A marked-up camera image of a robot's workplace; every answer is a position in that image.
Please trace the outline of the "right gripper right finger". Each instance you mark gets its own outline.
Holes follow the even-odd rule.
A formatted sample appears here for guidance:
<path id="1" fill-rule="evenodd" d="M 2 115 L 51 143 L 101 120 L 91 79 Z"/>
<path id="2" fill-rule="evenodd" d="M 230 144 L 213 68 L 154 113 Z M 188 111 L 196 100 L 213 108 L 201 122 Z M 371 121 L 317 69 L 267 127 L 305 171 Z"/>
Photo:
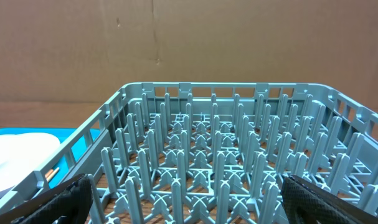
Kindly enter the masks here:
<path id="1" fill-rule="evenodd" d="M 297 175 L 284 178 L 281 195 L 290 223 L 378 223 L 378 217 Z"/>

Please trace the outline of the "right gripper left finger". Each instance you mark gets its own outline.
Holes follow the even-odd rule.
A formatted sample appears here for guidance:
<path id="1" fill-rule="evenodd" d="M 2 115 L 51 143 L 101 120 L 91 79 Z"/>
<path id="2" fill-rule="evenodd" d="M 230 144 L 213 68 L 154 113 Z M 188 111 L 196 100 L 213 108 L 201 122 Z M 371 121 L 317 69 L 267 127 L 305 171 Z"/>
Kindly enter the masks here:
<path id="1" fill-rule="evenodd" d="M 88 174 L 79 174 L 0 215 L 0 223 L 85 223 L 93 203 Z"/>

